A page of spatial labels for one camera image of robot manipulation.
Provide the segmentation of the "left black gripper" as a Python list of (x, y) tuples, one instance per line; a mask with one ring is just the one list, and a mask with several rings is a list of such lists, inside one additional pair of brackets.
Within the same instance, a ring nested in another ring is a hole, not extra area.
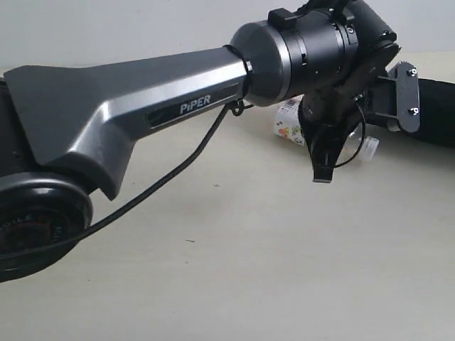
[(356, 97), (362, 94), (397, 55), (397, 45), (383, 45), (358, 58), (341, 80), (306, 93), (299, 105), (315, 183), (330, 183), (347, 135), (361, 122)]

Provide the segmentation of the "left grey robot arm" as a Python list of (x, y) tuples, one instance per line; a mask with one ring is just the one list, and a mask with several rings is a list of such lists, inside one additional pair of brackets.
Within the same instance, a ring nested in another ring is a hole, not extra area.
[(193, 153), (98, 223), (90, 195), (119, 194), (136, 142), (208, 110), (226, 114), (301, 96), (314, 181), (329, 183), (363, 120), (357, 96), (399, 52), (364, 1), (270, 11), (220, 47), (91, 67), (24, 65), (1, 76), (1, 280), (46, 269), (175, 178)]

